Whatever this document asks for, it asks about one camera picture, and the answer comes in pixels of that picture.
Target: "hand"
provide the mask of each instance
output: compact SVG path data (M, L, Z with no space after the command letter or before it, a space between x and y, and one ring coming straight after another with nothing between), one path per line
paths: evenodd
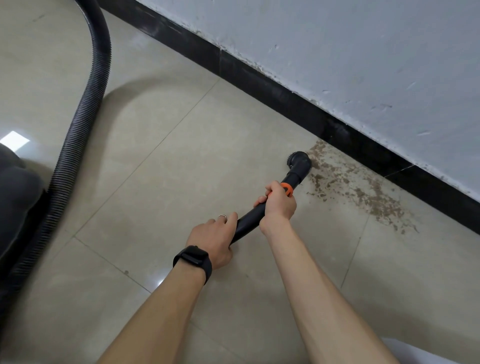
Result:
M208 220L205 224L195 226L187 240L187 245L196 245L208 253L213 269L226 266L232 260L230 250L235 229L237 228L238 215L232 212L227 222L223 216Z
M285 190L278 181L273 181L265 188L265 196L260 196L253 207L267 202L265 217L260 221L260 230L264 235L267 235L278 222L282 223L285 220L290 220L297 208L297 202L293 196L288 197L285 194Z

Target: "black corrugated hose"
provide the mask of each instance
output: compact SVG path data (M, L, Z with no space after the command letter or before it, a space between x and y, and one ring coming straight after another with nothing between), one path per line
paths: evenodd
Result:
M93 45L90 77L67 132L48 187L45 217L0 288L0 324L51 239L75 185L88 137L107 87L111 44L107 23L96 0L75 0L88 23Z

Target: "vacuum cleaner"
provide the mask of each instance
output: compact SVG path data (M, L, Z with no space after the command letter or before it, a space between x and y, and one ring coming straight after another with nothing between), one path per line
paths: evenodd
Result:
M93 128L110 72L111 43L107 23L96 0L75 0L90 29L93 63L87 86L63 142L48 189L25 168L14 152L0 144L0 327L36 261L50 241L72 195L88 137ZM282 181L291 194L309 173L304 152L287 160ZM265 215L265 203L238 220L232 243L255 229Z

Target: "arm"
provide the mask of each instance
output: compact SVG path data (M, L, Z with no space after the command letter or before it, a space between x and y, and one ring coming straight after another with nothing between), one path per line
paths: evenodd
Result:
M193 228L186 246L208 252L213 270L232 259L229 244L238 216L232 213ZM109 363L174 363L198 295L205 283L203 269L180 259L164 281L125 325L98 360Z
M384 364L398 361L316 265L290 225L297 205L278 182L267 186L260 223L280 271L312 363Z

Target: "left hand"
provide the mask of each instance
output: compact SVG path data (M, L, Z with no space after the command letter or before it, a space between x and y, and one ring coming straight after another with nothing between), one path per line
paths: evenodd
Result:
M211 218L205 224L195 226L186 246L196 245L205 250L213 269L226 266L232 260L230 243L235 235L238 218L237 213L232 212L226 222L223 216L219 216L216 221Z

